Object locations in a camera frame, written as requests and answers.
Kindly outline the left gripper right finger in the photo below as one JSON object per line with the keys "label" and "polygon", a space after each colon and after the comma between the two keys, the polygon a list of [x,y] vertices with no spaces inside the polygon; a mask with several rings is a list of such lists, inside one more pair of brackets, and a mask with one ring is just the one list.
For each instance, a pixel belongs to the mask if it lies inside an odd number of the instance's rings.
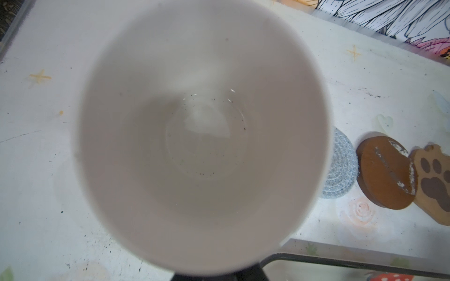
{"label": "left gripper right finger", "polygon": [[235,273],[237,281],[269,281],[259,263]]}

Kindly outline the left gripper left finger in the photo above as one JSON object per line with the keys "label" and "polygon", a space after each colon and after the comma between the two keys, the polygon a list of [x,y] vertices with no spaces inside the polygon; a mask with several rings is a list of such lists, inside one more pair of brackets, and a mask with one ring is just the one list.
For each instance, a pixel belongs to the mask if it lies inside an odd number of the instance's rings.
{"label": "left gripper left finger", "polygon": [[212,276],[212,277],[204,277],[204,276],[185,276],[180,274],[174,274],[171,278],[171,281],[228,281],[229,276]]}

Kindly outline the grey crochet coaster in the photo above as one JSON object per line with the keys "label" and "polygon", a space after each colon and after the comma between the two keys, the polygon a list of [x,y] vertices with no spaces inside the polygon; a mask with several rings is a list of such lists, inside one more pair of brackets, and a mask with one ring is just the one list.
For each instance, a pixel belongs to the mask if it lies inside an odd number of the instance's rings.
{"label": "grey crochet coaster", "polygon": [[335,128],[332,163],[321,198],[337,199],[346,195],[355,184],[357,174],[357,154],[353,144],[341,130]]}

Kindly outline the white mug purple handle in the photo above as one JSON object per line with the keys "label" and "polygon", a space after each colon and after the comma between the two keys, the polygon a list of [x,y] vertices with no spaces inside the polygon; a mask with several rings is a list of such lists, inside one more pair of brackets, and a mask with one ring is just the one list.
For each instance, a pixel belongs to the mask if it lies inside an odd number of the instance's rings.
{"label": "white mug purple handle", "polygon": [[188,276],[248,268],[305,221],[333,150],[310,50],[255,1],[148,1],[80,87],[76,169],[105,229]]}

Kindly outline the glossy brown wooden coaster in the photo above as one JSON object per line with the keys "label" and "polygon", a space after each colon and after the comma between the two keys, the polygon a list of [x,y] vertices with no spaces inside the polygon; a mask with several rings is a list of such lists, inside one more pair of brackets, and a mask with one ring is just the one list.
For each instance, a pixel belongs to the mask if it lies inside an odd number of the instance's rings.
{"label": "glossy brown wooden coaster", "polygon": [[416,197],[416,173],[408,150],[381,135],[363,140],[356,150],[357,182],[375,205],[391,210],[407,208]]}

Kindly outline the cork paw print coaster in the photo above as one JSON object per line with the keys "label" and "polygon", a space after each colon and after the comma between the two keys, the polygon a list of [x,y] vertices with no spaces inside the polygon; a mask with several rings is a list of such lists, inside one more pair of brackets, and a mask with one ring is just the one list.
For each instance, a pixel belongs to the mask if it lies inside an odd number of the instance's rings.
{"label": "cork paw print coaster", "polygon": [[414,203],[434,221],[450,224],[450,156],[439,145],[416,149],[410,156],[416,171]]}

